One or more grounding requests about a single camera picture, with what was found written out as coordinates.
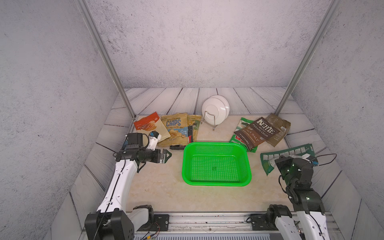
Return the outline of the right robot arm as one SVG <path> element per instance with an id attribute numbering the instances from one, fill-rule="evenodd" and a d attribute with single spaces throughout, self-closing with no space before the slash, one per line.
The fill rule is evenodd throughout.
<path id="1" fill-rule="evenodd" d="M 311 155 L 280 156 L 275 160 L 281 175 L 279 180 L 286 183 L 284 192 L 288 195 L 304 231 L 306 240 L 329 240 L 326 211 L 320 195 L 312 188 L 313 163 Z M 300 240 L 301 233 L 287 206 L 270 205 L 266 223 L 280 232 L 284 240 Z"/>

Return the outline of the dark green chips bag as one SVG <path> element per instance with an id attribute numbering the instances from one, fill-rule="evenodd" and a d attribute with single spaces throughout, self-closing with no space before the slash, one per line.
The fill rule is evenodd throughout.
<path id="1" fill-rule="evenodd" d="M 300 157 L 305 155 L 311 155 L 312 157 L 315 156 L 312 144 L 305 144 L 298 147 L 293 147 L 290 149 L 275 152 L 261 153 L 260 159 L 264 172 L 268 176 L 276 168 L 275 160 L 277 160 L 279 157 Z"/>

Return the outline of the brown Kettle chips bag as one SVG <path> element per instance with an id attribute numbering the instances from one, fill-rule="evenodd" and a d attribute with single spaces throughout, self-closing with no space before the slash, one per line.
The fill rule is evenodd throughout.
<path id="1" fill-rule="evenodd" d="M 242 127 L 236 130 L 234 135 L 235 139 L 245 145 L 248 152 L 256 150 L 260 144 L 272 138 L 278 131 L 263 117 L 250 123 L 244 121 L 244 118 L 242 121 Z"/>

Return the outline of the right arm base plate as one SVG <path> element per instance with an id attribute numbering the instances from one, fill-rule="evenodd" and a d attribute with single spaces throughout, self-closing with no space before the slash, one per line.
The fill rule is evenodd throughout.
<path id="1" fill-rule="evenodd" d="M 246 222 L 252 225 L 253 231 L 278 231 L 278 228 L 268 219 L 267 214 L 251 214 Z"/>

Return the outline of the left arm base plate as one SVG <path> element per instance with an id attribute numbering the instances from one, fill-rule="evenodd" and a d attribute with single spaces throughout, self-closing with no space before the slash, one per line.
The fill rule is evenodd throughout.
<path id="1" fill-rule="evenodd" d="M 170 215 L 155 214 L 150 218 L 149 223 L 144 224 L 138 229 L 138 232 L 167 232 L 169 229 Z"/>

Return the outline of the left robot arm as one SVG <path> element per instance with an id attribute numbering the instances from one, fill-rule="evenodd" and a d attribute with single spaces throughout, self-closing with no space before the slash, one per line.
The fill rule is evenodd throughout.
<path id="1" fill-rule="evenodd" d="M 153 207 L 141 205 L 126 213 L 126 201 L 133 178 L 146 163 L 165 164 L 172 154 L 157 149 L 162 135 L 129 133 L 115 155 L 115 171 L 109 188 L 97 211 L 87 215 L 85 230 L 90 240 L 133 240 L 137 231 L 146 231 L 144 240 L 157 236 L 161 226 L 155 219 Z"/>

